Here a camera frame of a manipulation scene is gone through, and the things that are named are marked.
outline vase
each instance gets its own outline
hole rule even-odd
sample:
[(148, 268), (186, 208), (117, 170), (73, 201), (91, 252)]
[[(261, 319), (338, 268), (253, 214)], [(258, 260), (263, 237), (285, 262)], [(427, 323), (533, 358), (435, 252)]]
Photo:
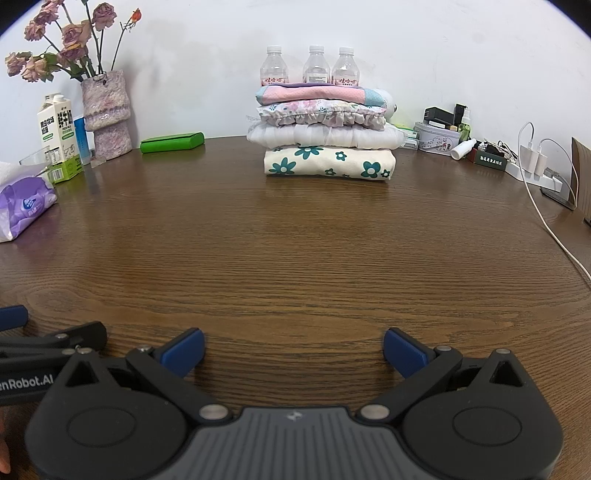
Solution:
[(97, 160), (111, 160), (131, 150), (126, 123), (131, 110), (122, 70), (82, 81), (82, 104), (86, 131), (95, 133)]

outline bottle label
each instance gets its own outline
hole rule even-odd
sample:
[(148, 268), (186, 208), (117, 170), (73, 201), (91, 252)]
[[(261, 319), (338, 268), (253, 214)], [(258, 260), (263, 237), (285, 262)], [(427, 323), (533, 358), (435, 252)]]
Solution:
[(354, 75), (337, 75), (333, 78), (333, 83), (341, 87), (357, 87), (359, 80)]
[(261, 79), (261, 86), (269, 85), (270, 83), (288, 83), (285, 77), (267, 77)]
[(328, 83), (328, 73), (307, 73), (306, 83)]

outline blue gripper pad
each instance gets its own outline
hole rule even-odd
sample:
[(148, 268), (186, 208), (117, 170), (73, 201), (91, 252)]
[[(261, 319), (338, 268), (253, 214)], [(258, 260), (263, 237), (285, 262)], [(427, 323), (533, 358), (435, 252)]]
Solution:
[(384, 358), (404, 377), (410, 377), (435, 358), (435, 352), (398, 328), (384, 334)]
[(205, 335), (191, 328), (154, 351), (154, 358), (179, 377), (187, 375), (205, 355)]
[(0, 309), (0, 330), (24, 327), (29, 320), (29, 312), (24, 305), (14, 305)]

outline green bottle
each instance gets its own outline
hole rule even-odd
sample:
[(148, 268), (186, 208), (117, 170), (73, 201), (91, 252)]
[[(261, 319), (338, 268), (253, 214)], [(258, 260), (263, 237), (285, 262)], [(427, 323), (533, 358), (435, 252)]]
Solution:
[(465, 142), (470, 138), (470, 109), (466, 108), (464, 110), (462, 123), (457, 127), (457, 131), (460, 132), (460, 143)]

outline milk carton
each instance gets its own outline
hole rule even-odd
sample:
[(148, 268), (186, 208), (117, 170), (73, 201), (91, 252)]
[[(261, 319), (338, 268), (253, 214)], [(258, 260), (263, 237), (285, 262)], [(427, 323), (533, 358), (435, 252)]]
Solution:
[(46, 160), (51, 162), (49, 179), (58, 183), (79, 174), (82, 163), (72, 120), (72, 102), (59, 93), (46, 95), (37, 121)]

